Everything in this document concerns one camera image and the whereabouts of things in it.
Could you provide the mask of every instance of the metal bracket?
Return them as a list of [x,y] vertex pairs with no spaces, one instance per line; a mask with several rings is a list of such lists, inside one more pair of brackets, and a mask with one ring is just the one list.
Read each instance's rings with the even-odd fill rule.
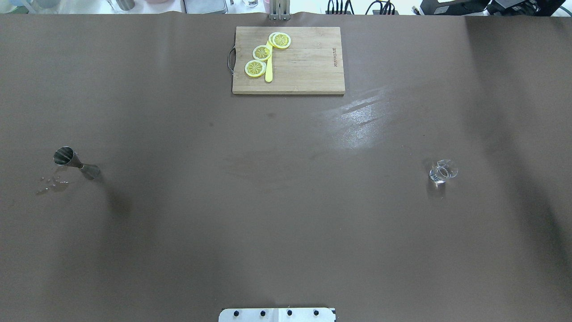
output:
[[219,322],[336,322],[335,308],[223,309]]
[[290,20],[290,0],[270,0],[270,20]]

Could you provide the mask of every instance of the black device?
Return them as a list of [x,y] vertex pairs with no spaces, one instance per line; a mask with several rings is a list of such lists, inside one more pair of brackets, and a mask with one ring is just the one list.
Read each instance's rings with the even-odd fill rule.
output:
[[[372,13],[374,15],[382,15],[382,11],[381,10],[373,10]],[[392,11],[391,12],[392,15],[399,15],[399,12],[397,10]]]
[[490,0],[423,0],[421,10],[425,15],[464,15],[484,11]]
[[487,6],[492,15],[551,16],[565,0],[492,0]]

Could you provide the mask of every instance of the cable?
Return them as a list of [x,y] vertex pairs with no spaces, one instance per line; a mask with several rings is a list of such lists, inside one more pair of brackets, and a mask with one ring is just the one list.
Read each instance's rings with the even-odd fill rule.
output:
[[379,14],[385,14],[385,15],[395,14],[395,5],[393,3],[391,3],[391,0],[388,0],[388,1],[375,0],[375,1],[373,1],[370,4],[370,6],[367,7],[366,14],[368,12],[370,12],[371,7],[376,3],[379,3]]
[[353,13],[352,0],[347,0],[347,1],[345,2],[344,14],[348,14],[348,5],[349,5],[349,8],[352,10],[351,13],[352,13],[352,14],[355,14],[355,13]]
[[570,12],[570,10],[568,10],[564,7],[560,7],[560,9],[564,10],[564,12],[566,12],[567,14],[569,14],[572,17],[572,12]]

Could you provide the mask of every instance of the wooden cutting board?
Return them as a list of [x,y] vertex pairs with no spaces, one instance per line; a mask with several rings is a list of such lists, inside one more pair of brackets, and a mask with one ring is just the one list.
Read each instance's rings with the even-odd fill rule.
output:
[[[274,80],[264,75],[252,78],[244,66],[252,50],[265,45],[273,32],[290,35],[287,49],[274,48]],[[234,94],[344,94],[344,61],[339,27],[237,27],[236,63],[232,81]]]

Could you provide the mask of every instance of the clear glass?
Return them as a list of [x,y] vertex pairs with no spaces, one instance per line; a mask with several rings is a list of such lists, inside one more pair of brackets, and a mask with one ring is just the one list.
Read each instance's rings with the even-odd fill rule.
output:
[[21,1],[22,4],[29,10],[31,14],[117,13],[116,0],[21,0]]
[[258,5],[258,0],[243,0],[243,2],[247,7],[256,7]]
[[0,0],[0,13],[11,13],[12,11],[16,10],[17,8],[18,8],[18,6],[15,6],[9,0]]
[[459,174],[459,169],[456,164],[449,159],[445,159],[437,161],[437,165],[429,172],[429,178],[436,184],[441,184],[456,177],[457,174]]

